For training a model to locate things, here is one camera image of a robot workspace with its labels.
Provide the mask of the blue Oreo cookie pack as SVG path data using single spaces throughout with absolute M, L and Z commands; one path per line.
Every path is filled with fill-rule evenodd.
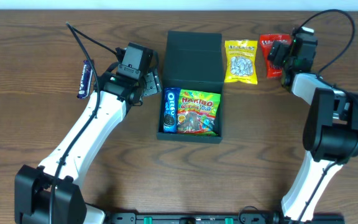
M 163 131 L 165 133 L 176 133 L 177 131 L 177 109 L 180 91 L 180 88 L 165 89 L 163 114 Z

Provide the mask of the red Hacks candy bag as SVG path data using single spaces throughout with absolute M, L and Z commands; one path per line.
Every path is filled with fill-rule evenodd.
M 279 78 L 282 76 L 282 71 L 279 68 L 275 68 L 271 61 L 267 59 L 274 41 L 279 41 L 284 44 L 289 44 L 291 41 L 291 36 L 289 34 L 262 34 L 259 39 L 259 44 L 262 48 L 262 53 L 264 56 L 267 78 Z

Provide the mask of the Haribo gummy bag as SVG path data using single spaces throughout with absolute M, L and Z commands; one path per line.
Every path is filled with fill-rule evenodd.
M 177 133 L 216 136 L 213 131 L 221 95 L 181 89 L 178 97 Z

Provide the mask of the purple Dairy Milk chocolate bar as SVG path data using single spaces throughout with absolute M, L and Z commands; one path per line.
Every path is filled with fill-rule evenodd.
M 78 99 L 81 100 L 87 98 L 90 94 L 91 81 L 93 76 L 93 70 L 91 68 L 91 65 L 94 65 L 94 60 L 84 60 L 83 63 L 84 65 L 81 74 L 80 87 L 76 96 Z

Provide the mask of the yellow Hacks candy bag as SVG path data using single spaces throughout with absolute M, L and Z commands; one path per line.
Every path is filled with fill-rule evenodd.
M 256 40 L 226 40 L 227 58 L 225 83 L 242 82 L 257 84 L 255 58 L 258 43 Z

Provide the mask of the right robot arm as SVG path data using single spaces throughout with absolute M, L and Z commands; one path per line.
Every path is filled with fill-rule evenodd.
M 358 156 L 358 94 L 342 90 L 312 73 L 318 40 L 310 29 L 274 41 L 268 60 L 282 69 L 282 87 L 309 104 L 303 130 L 305 157 L 282 198 L 288 223 L 312 221 L 314 209 L 334 175 Z

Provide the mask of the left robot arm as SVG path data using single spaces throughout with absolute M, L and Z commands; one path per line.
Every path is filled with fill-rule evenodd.
M 85 202 L 81 187 L 112 130 L 144 96 L 161 90 L 158 53 L 129 43 L 94 84 L 88 104 L 63 141 L 33 168 L 24 165 L 14 181 L 16 223 L 104 223 L 104 210 Z

